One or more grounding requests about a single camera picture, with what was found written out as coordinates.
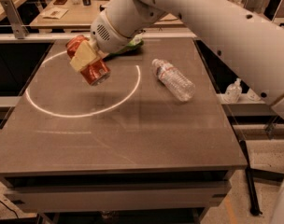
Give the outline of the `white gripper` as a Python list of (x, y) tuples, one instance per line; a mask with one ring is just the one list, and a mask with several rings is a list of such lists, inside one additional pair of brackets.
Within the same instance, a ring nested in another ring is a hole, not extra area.
[[(130, 41), (116, 31), (102, 11), (91, 25), (91, 37), (97, 42), (98, 48), (106, 53), (116, 53), (123, 49)], [(77, 71), (83, 70), (91, 62), (97, 61), (99, 55), (87, 40), (76, 43), (68, 53), (71, 57), (71, 66)]]

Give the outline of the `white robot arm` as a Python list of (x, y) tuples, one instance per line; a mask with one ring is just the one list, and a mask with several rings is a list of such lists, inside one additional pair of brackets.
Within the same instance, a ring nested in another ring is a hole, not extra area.
[(103, 54), (124, 49), (168, 13), (284, 119), (284, 29), (227, 0), (111, 0), (93, 21), (91, 39), (67, 48), (71, 66), (87, 77)]

